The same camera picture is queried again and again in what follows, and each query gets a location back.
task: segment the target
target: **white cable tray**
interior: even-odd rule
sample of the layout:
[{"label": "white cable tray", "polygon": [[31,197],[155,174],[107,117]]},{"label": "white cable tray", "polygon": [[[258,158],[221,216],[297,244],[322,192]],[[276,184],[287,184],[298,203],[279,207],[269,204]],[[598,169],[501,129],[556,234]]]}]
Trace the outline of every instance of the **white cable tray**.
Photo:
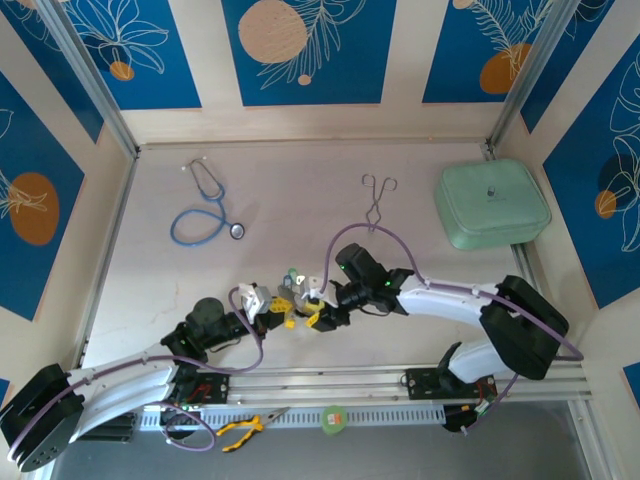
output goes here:
[{"label": "white cable tray", "polygon": [[[273,409],[207,407],[196,410],[211,428],[218,429],[229,422],[249,420],[254,415],[269,413]],[[292,408],[277,418],[269,428],[319,428],[324,408]],[[442,405],[399,405],[375,407],[345,407],[347,425],[352,427],[381,427],[398,425],[443,425],[446,421]],[[189,418],[173,424],[175,429],[195,430],[198,425]],[[138,430],[158,431],[160,412],[146,409],[139,417]]]}]

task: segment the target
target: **white table surface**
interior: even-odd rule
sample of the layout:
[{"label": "white table surface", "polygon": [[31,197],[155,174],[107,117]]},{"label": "white table surface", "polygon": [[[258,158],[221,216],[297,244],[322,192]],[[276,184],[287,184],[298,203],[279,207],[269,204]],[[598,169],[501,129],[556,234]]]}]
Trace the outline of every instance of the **white table surface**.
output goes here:
[{"label": "white table surface", "polygon": [[[181,166],[207,155],[227,188],[231,221],[246,236],[219,237],[196,248],[172,243],[169,226],[177,214],[207,205]],[[398,181],[381,201],[385,226],[399,234],[416,256],[423,275],[464,282],[498,282],[517,272],[509,247],[462,252],[448,242],[433,194],[439,174],[458,162],[481,161],[477,144],[347,143],[256,144],[196,149],[145,150],[109,266],[86,351],[85,366],[134,354],[158,342],[207,296],[227,305],[240,282],[276,286],[290,267],[322,273],[326,247],[347,224],[364,220],[371,191],[364,173]],[[212,228],[210,220],[188,219],[187,234]],[[369,249],[386,268],[409,262],[393,240],[365,229],[347,233],[333,256],[351,242]],[[332,260],[331,278],[346,281]],[[319,333],[302,325],[278,328],[264,341],[263,367],[331,367],[433,363],[458,340],[483,332],[427,316],[368,317],[354,313],[352,325]],[[242,367],[253,363],[250,337],[210,355],[210,363]]]}]

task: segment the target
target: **yellow-handled pliers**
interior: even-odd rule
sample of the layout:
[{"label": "yellow-handled pliers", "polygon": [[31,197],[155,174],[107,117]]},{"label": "yellow-handled pliers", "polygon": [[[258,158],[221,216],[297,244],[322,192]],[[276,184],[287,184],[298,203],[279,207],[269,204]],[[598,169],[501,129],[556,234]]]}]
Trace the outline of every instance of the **yellow-handled pliers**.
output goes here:
[{"label": "yellow-handled pliers", "polygon": [[216,434],[218,436],[224,435],[226,432],[236,427],[251,427],[251,429],[245,434],[244,437],[242,437],[233,445],[224,447],[222,451],[225,453],[236,451],[237,449],[242,447],[245,443],[247,443],[251,437],[253,437],[256,433],[263,431],[266,425],[269,425],[271,422],[273,422],[276,418],[278,418],[280,415],[285,413],[287,410],[289,410],[289,407],[279,408],[278,410],[274,410],[273,412],[268,413],[266,415],[255,415],[251,420],[243,420],[241,422],[227,423],[225,426],[221,427],[220,430],[217,431]]}]

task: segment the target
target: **green tape roll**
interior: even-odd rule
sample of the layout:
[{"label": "green tape roll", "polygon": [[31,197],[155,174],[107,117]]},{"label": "green tape roll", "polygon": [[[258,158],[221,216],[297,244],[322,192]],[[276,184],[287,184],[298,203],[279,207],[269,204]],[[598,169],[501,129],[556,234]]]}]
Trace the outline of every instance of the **green tape roll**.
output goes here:
[{"label": "green tape roll", "polygon": [[347,412],[344,408],[332,405],[322,412],[322,430],[327,435],[337,435],[347,426]]}]

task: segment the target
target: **green plastic box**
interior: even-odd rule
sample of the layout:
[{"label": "green plastic box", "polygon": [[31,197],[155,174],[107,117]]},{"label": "green plastic box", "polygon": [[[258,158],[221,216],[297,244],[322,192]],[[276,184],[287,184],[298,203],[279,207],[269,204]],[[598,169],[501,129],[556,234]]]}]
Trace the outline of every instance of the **green plastic box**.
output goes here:
[{"label": "green plastic box", "polygon": [[449,240],[461,250],[530,242],[551,221],[533,177],[517,160],[446,168],[436,206]]}]

